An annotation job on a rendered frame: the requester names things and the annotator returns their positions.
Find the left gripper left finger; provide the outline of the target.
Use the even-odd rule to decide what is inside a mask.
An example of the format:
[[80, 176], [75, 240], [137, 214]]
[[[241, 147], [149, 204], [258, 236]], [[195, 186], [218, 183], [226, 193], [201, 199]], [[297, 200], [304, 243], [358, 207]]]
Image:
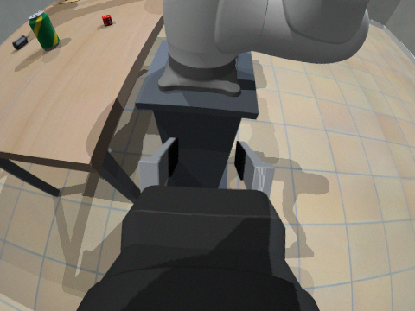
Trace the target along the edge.
[[138, 162], [141, 193], [148, 186], [164, 186], [178, 163], [178, 138], [170, 138], [152, 157]]

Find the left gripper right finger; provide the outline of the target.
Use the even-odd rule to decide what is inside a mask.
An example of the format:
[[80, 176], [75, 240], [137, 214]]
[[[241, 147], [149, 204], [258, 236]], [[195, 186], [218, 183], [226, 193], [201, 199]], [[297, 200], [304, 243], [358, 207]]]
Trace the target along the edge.
[[234, 165], [246, 189], [262, 191], [270, 199], [275, 171], [270, 163], [261, 162], [246, 142], [237, 141]]

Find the green soda can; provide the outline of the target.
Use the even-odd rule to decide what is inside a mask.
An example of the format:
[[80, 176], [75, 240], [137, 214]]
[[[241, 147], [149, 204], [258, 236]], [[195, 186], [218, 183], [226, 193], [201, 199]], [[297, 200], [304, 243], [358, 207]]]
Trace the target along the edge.
[[29, 17], [29, 26], [43, 49], [50, 50], [59, 44], [60, 39], [44, 10], [38, 11]]

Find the red die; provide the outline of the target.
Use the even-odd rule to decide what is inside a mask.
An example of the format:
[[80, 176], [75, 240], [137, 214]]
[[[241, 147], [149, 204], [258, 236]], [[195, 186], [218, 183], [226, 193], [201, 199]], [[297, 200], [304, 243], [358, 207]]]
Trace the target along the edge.
[[105, 26], [112, 25], [112, 19], [110, 15], [102, 16], [103, 22]]

